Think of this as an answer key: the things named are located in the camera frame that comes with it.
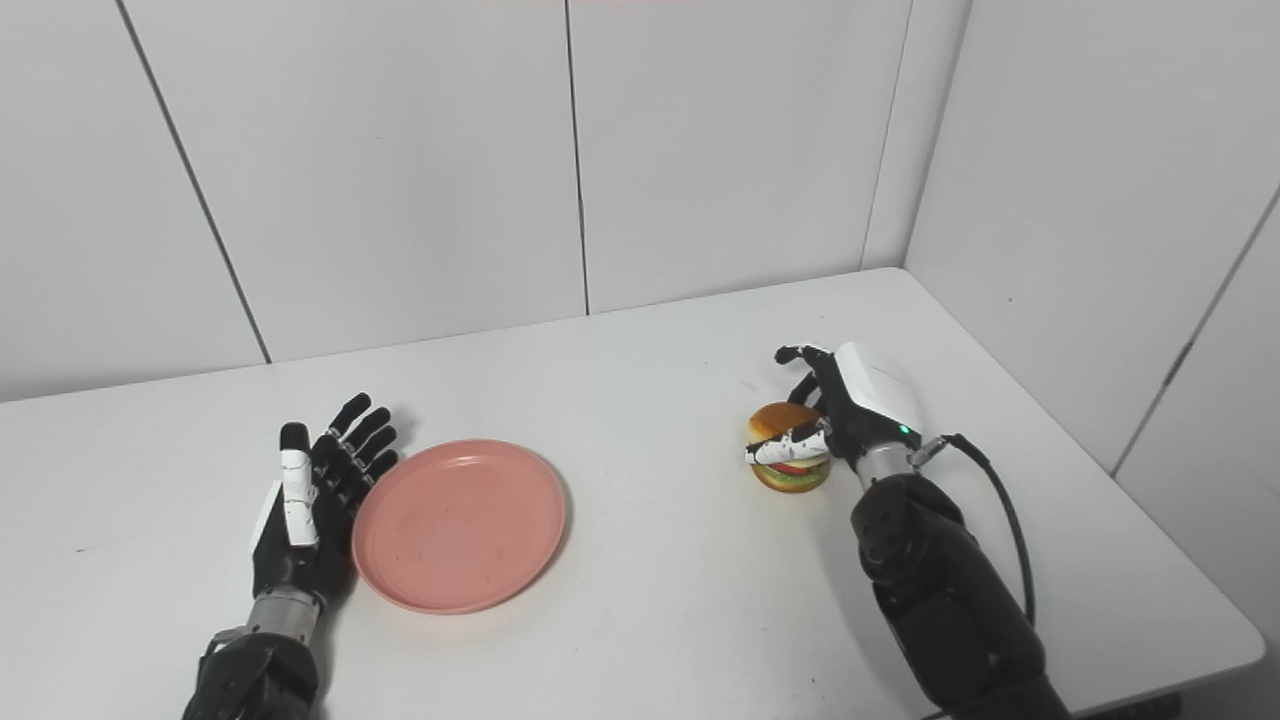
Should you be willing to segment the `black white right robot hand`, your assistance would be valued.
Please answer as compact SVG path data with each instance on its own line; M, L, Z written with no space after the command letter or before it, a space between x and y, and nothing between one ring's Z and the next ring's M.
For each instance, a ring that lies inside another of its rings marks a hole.
M842 457L867 482L915 471L924 441L913 387L890 363L854 342L835 351L815 345L783 345L774 361L801 361L808 374L788 396L818 413L794 428L772 430L745 448L745 461L764 466Z

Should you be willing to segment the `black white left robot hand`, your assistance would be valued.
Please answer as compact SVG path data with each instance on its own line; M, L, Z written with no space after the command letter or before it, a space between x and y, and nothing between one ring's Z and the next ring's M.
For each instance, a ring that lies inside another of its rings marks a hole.
M253 597L298 591L321 606L355 574L355 520L378 482L399 461L388 407L369 395L348 400L317 436L301 421L280 428L280 479L252 552Z

